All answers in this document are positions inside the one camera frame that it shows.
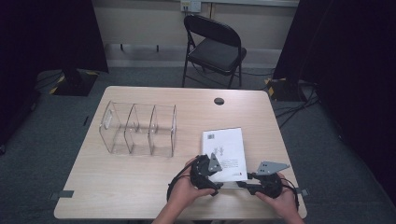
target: clear acrylic organizer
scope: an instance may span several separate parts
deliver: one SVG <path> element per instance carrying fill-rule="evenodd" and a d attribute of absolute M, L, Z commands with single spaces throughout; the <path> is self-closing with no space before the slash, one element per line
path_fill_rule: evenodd
<path fill-rule="evenodd" d="M 99 132 L 114 154 L 173 157 L 175 105 L 143 105 L 110 101 Z"/>

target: person's right hand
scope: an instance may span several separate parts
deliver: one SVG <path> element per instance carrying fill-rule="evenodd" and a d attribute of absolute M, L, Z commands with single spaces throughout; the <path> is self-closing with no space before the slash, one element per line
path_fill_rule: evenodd
<path fill-rule="evenodd" d="M 279 177 L 285 178 L 281 173 L 277 173 Z M 282 183 L 284 185 L 288 185 L 288 181 L 282 179 Z M 277 198 L 271 198 L 267 195 L 256 192 L 256 196 L 260 198 L 262 201 L 270 204 L 276 211 L 276 213 L 285 219 L 285 221 L 289 224 L 295 223 L 304 223 L 301 219 L 300 215 L 298 214 L 297 207 L 294 201 L 294 193 L 291 189 L 283 188 L 282 192 Z"/>

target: chair seat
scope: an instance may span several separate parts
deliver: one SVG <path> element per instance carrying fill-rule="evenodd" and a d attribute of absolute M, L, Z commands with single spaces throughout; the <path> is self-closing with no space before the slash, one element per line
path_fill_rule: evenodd
<path fill-rule="evenodd" d="M 247 50 L 241 49 L 242 60 L 247 55 Z M 189 61 L 199 65 L 206 65 L 231 72 L 239 64 L 238 48 L 222 44 L 212 39 L 204 39 L 189 54 Z"/>

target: chair backrest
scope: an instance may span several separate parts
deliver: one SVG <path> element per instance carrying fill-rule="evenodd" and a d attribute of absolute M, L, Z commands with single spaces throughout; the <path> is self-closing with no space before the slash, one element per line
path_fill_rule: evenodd
<path fill-rule="evenodd" d="M 226 45 L 241 47 L 238 33 L 224 23 L 198 15 L 188 15 L 184 18 L 184 26 L 189 35 L 192 32 Z"/>

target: person's left hand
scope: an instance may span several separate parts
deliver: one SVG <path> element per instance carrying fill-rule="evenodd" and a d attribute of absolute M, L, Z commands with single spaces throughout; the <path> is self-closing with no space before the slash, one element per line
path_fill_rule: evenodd
<path fill-rule="evenodd" d="M 195 158 L 186 162 L 186 166 L 190 164 Z M 190 180 L 191 167 L 186 169 L 182 176 L 174 185 L 168 203 L 180 206 L 180 209 L 185 209 L 192 204 L 195 199 L 212 194 L 214 189 L 197 189 Z"/>

